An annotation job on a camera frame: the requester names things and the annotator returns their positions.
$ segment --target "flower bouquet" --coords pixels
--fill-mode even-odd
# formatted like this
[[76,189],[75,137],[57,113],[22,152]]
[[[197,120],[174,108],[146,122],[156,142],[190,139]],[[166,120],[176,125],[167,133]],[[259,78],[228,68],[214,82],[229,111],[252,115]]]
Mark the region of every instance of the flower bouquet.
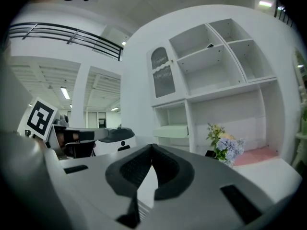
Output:
[[211,139],[211,146],[214,147],[216,158],[232,166],[237,155],[244,152],[244,139],[236,140],[235,137],[225,132],[224,127],[208,123],[209,134],[207,139]]

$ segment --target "white table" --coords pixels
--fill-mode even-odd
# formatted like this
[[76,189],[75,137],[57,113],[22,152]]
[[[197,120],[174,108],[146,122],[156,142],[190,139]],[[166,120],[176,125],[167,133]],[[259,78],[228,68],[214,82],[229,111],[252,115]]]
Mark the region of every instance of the white table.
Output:
[[302,177],[283,159],[235,166],[234,170],[261,188],[274,203],[293,194]]

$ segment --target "cabinet door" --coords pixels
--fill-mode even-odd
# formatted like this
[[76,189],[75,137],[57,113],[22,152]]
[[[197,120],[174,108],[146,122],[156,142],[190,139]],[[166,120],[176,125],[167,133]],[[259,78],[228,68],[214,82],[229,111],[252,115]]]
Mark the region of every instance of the cabinet door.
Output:
[[183,82],[170,43],[160,43],[147,53],[152,106],[184,99]]

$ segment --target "ceiling light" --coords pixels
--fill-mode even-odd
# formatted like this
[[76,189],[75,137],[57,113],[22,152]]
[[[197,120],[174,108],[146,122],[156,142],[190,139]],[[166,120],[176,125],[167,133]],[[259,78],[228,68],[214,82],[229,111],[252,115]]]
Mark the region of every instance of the ceiling light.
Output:
[[266,7],[272,7],[272,4],[270,2],[264,2],[264,1],[260,1],[259,5],[266,6]]
[[61,87],[61,90],[65,98],[70,100],[66,87]]

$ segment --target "pink cushion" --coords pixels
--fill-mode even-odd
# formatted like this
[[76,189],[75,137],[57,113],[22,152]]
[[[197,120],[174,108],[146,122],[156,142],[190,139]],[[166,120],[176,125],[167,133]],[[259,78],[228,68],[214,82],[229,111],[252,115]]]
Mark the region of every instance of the pink cushion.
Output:
[[268,147],[257,148],[244,152],[242,155],[237,156],[234,166],[247,165],[258,163],[264,160],[277,158],[277,152],[269,149]]

